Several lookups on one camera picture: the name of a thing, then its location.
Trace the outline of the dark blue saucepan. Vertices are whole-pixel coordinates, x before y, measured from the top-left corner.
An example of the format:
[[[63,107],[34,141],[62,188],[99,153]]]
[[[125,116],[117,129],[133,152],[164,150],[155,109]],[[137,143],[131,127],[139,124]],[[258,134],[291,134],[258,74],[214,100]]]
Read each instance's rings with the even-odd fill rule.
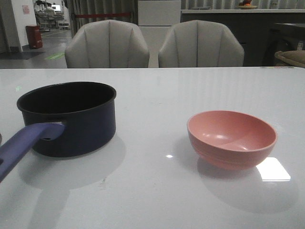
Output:
[[[98,82],[44,86],[17,100],[25,126],[0,148],[4,179],[33,149],[51,157],[72,157],[107,144],[116,131],[116,90]]]

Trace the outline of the pink plastic bowl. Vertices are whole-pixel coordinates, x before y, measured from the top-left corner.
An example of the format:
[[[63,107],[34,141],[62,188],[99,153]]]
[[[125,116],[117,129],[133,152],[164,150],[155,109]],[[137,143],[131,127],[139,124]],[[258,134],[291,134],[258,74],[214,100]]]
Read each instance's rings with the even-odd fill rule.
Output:
[[[263,162],[278,134],[267,122],[235,111],[214,110],[193,115],[187,122],[195,152],[218,168],[243,170]]]

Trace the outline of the left beige upholstered chair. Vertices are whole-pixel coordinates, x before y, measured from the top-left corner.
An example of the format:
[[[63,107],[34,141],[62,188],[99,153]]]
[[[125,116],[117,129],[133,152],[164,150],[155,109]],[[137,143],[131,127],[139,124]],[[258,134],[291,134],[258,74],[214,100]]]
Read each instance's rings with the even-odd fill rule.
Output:
[[[139,26],[117,20],[83,25],[65,49],[68,68],[147,68],[149,59]]]

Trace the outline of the beige upholstered chair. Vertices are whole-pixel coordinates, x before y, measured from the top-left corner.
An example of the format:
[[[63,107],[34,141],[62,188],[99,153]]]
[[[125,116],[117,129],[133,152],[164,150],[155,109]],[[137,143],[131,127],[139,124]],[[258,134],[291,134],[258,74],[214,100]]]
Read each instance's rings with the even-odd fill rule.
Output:
[[[68,68],[147,68],[149,59],[139,26],[117,20],[83,25],[65,49]]]
[[[158,64],[160,68],[242,67],[244,49],[224,24],[181,22],[168,30]]]

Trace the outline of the right beige upholstered chair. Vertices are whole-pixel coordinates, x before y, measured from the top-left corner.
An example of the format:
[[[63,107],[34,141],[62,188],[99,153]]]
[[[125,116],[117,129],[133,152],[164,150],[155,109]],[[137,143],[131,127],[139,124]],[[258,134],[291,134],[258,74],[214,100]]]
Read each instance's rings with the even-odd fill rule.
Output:
[[[224,24],[181,22],[168,30],[158,64],[160,68],[242,67],[244,49]]]

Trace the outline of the white cabinet column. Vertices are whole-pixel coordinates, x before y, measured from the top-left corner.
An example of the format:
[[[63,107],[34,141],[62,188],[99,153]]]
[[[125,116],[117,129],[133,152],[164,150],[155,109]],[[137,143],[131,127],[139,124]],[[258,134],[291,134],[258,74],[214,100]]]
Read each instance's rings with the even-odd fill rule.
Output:
[[[167,30],[181,20],[180,0],[138,1],[138,25],[150,52],[149,67],[158,67],[158,52]]]

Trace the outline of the red barrier belt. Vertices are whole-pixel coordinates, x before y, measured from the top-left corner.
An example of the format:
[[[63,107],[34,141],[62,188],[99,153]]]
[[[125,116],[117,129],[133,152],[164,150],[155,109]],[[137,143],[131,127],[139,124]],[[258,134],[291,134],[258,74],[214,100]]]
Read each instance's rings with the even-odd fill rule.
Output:
[[[132,12],[106,13],[106,14],[75,14],[75,18],[106,18],[106,17],[131,17]]]

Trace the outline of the grey curtain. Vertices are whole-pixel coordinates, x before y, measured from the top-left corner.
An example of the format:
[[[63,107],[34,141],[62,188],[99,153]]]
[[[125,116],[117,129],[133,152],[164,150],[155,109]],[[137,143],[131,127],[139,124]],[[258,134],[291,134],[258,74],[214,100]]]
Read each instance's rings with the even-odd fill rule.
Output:
[[[137,0],[65,0],[68,7],[71,33],[74,36],[84,24],[117,20],[137,24]]]

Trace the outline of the dark kitchen counter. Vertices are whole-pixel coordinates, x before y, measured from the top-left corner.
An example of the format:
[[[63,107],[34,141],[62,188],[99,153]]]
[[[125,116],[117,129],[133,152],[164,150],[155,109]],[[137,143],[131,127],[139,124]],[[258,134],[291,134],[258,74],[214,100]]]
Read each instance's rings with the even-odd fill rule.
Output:
[[[272,66],[274,53],[290,51],[305,41],[303,9],[182,10],[181,21],[202,20],[226,25],[244,48],[244,66]]]

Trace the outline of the fruit plate on counter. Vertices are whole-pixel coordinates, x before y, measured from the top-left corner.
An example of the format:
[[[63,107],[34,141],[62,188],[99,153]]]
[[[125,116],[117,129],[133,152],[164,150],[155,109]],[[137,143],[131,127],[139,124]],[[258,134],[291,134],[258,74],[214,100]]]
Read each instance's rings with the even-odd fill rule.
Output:
[[[252,4],[251,0],[243,0],[238,4],[238,8],[242,10],[256,9],[257,6]]]

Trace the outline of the red trash bin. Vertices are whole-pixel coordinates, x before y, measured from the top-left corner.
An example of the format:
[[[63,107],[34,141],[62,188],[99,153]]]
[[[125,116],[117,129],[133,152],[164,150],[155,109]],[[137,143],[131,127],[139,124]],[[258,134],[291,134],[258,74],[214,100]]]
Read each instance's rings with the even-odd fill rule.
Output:
[[[30,49],[43,47],[39,25],[27,25],[26,33]]]

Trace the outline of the dark floor mat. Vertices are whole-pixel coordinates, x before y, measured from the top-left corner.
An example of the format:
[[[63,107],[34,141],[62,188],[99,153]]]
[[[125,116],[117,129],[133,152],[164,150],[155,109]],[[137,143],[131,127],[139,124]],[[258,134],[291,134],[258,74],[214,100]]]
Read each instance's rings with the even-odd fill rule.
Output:
[[[4,52],[0,54],[1,60],[28,60],[44,52]]]

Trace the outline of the beige cushion at right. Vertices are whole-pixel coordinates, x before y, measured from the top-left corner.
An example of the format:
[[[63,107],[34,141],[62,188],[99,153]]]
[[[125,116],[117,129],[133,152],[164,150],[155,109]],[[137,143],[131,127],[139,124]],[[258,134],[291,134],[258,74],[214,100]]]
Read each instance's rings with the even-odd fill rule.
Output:
[[[294,50],[294,51],[278,51],[274,54],[274,57],[279,59],[282,63],[288,64],[289,66],[305,67],[305,51]]]

